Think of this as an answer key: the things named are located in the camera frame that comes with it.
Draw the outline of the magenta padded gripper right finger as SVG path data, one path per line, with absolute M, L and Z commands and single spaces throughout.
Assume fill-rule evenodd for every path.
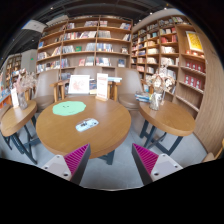
M 140 145 L 132 144 L 132 155 L 144 185 L 182 169 L 182 166 L 167 154 L 156 154 Z

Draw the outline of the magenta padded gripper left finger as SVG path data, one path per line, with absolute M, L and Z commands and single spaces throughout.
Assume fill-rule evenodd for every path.
M 65 156 L 55 155 L 42 169 L 79 185 L 90 154 L 90 145 L 86 144 Z

